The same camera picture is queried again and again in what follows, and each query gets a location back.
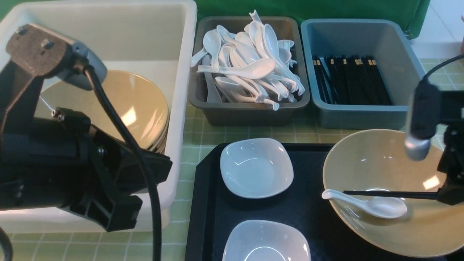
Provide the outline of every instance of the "screw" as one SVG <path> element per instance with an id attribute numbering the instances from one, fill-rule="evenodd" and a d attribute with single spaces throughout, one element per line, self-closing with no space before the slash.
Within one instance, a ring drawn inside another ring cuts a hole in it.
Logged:
<path id="1" fill-rule="evenodd" d="M 26 29 L 24 27 L 20 26 L 18 29 L 16 29 L 16 33 L 19 35 L 23 35 L 26 32 Z"/>
<path id="2" fill-rule="evenodd" d="M 49 41 L 48 39 L 45 39 L 42 41 L 42 43 L 40 44 L 40 46 L 44 49 L 50 49 L 53 45 L 53 42 Z"/>
<path id="3" fill-rule="evenodd" d="M 106 154 L 104 147 L 98 147 L 98 154 L 103 157 Z"/>

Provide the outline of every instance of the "chopsticks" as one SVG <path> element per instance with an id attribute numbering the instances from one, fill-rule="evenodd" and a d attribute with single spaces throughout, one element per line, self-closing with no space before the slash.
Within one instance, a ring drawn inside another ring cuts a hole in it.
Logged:
<path id="1" fill-rule="evenodd" d="M 344 105 L 393 105 L 373 56 L 314 56 L 313 65 L 323 102 Z"/>
<path id="2" fill-rule="evenodd" d="M 402 198 L 432 199 L 432 200 L 435 200 L 438 197 L 438 192 L 345 190 L 343 193 L 347 195 L 356 195 L 356 196 L 402 197 Z"/>

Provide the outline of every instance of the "white tiled floor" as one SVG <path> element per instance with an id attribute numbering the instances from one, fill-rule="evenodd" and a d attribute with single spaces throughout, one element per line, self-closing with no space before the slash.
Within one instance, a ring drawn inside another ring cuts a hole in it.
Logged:
<path id="1" fill-rule="evenodd" d="M 411 41 L 419 58 L 451 58 L 464 36 L 464 0 L 431 0 L 420 35 Z"/>

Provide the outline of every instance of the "large ceramic bowl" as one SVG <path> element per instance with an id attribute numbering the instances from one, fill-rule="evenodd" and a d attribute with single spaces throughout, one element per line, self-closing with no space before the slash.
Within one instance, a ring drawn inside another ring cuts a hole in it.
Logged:
<path id="1" fill-rule="evenodd" d="M 446 178 L 436 171 L 442 151 L 432 146 L 424 161 L 415 162 L 406 156 L 404 140 L 405 133 L 395 130 L 365 130 L 342 139 L 325 161 L 325 189 L 437 191 Z M 407 213 L 393 220 L 373 217 L 341 201 L 331 200 L 330 204 L 360 237 L 393 253 L 433 257 L 464 245 L 463 204 L 449 206 L 418 199 L 405 202 Z"/>
<path id="2" fill-rule="evenodd" d="M 130 72 L 108 70 L 102 87 L 141 148 L 148 149 L 161 138 L 168 124 L 169 109 L 154 83 Z M 92 124 L 123 140 L 92 91 L 60 81 L 40 94 L 35 116 L 51 118 L 56 107 L 83 112 Z"/>

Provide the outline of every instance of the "small white dish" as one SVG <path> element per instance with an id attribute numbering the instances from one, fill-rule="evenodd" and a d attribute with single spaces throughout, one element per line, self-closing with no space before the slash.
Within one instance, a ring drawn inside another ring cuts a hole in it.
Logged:
<path id="1" fill-rule="evenodd" d="M 293 182 L 293 166 L 284 146 L 270 138 L 237 141 L 221 153 L 226 187 L 243 198 L 277 195 Z"/>
<path id="2" fill-rule="evenodd" d="M 222 261 L 311 261 L 306 238 L 285 224 L 247 220 L 227 239 Z"/>

